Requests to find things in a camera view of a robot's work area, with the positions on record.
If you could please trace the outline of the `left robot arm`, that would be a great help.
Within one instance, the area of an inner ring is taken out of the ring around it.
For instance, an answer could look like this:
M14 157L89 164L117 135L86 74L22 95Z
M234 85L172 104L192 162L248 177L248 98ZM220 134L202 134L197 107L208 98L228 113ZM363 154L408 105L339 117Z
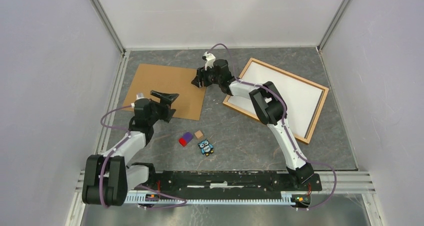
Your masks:
M130 164L130 160L149 144L156 122L170 122L176 112L172 103L179 95L158 91L151 91L150 94L159 101L139 93L130 104L134 115L124 130L124 137L106 152L87 158L82 187L83 203L106 208L121 206L130 190L138 186L149 190L159 182L153 164Z

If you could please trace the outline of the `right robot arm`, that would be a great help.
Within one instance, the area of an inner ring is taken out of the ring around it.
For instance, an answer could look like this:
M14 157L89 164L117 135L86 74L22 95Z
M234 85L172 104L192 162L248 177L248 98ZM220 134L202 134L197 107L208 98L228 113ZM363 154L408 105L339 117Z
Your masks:
M314 169L290 130L288 107L275 85L271 81L246 82L233 76L225 59L215 59L213 55L202 56L202 59L205 65L197 68L191 83L198 88L216 84L227 95L249 99L257 118L271 130L283 152L290 186L295 190L307 186Z

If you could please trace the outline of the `brown cardboard backing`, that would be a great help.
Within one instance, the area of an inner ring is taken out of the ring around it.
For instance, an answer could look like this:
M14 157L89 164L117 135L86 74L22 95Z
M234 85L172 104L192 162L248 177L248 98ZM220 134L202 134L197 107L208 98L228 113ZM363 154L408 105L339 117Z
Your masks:
M199 120L206 89L192 84L196 73L196 69L190 68L139 64L122 105L133 103L138 93L157 102L159 99L151 95L152 90L178 93L179 97L171 105L176 109L174 117Z

